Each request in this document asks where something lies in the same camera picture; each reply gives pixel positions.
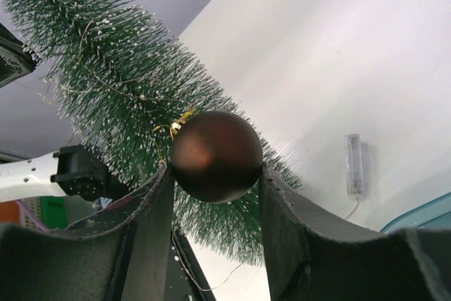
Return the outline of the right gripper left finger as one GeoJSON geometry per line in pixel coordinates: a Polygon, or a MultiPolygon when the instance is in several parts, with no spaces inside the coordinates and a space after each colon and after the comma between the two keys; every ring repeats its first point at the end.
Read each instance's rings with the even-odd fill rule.
{"type": "Polygon", "coordinates": [[[168,167],[63,230],[1,225],[2,300],[162,300],[173,215],[168,167]]]}

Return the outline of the small green christmas tree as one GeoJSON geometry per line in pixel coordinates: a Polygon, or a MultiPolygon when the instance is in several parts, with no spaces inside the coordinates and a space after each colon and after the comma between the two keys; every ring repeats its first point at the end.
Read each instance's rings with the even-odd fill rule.
{"type": "Polygon", "coordinates": [[[130,189],[169,159],[190,109],[244,116],[204,64],[132,0],[4,0],[24,50],[53,61],[61,115],[130,189]]]}

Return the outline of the clear battery box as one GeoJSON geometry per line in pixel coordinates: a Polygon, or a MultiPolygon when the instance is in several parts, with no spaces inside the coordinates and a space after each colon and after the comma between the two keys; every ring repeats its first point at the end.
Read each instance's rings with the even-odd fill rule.
{"type": "Polygon", "coordinates": [[[364,197],[364,171],[360,135],[345,136],[347,195],[354,199],[364,197]]]}

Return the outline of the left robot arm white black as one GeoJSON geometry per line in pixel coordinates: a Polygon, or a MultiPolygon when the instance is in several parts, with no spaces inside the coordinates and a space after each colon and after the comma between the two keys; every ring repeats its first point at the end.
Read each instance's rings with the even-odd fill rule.
{"type": "MultiPolygon", "coordinates": [[[[1,86],[30,74],[37,62],[23,43],[1,26],[1,86]]],[[[62,147],[34,159],[1,165],[1,201],[30,197],[78,195],[93,202],[105,197],[121,199],[129,193],[96,154],[82,145],[62,147]]]]}

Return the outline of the teal plastic tray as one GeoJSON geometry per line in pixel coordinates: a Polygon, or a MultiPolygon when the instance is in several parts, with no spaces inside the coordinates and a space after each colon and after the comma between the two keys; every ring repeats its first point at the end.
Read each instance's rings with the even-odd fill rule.
{"type": "Polygon", "coordinates": [[[396,217],[381,232],[390,233],[401,228],[450,228],[450,193],[396,217]]]}

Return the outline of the dark red ball ornament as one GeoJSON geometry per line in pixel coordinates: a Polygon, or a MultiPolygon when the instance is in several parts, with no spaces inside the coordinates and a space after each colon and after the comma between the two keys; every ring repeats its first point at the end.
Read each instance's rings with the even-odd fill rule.
{"type": "Polygon", "coordinates": [[[206,111],[190,118],[176,134],[170,160],[175,181],[188,195],[222,204],[241,198],[256,183],[263,149],[244,118],[206,111]]]}

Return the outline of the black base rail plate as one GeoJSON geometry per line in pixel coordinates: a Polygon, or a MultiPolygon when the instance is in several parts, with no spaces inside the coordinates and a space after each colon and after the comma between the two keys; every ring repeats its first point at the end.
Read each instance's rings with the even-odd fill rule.
{"type": "Polygon", "coordinates": [[[173,256],[178,258],[174,259],[174,262],[180,265],[188,285],[183,300],[216,300],[186,235],[178,229],[173,229],[171,241],[175,251],[173,256]]]}

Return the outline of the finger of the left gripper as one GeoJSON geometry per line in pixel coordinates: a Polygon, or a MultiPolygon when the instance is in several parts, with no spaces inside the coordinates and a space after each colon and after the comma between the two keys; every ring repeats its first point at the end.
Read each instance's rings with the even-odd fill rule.
{"type": "Polygon", "coordinates": [[[1,25],[1,81],[5,87],[17,79],[32,73],[38,64],[36,58],[23,51],[23,43],[4,25],[1,25]]]}

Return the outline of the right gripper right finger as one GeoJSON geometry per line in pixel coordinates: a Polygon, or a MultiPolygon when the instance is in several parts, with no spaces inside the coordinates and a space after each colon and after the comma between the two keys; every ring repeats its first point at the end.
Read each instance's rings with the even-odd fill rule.
{"type": "Polygon", "coordinates": [[[369,230],[299,195],[267,166],[259,208],[272,300],[450,299],[448,230],[369,230]]]}

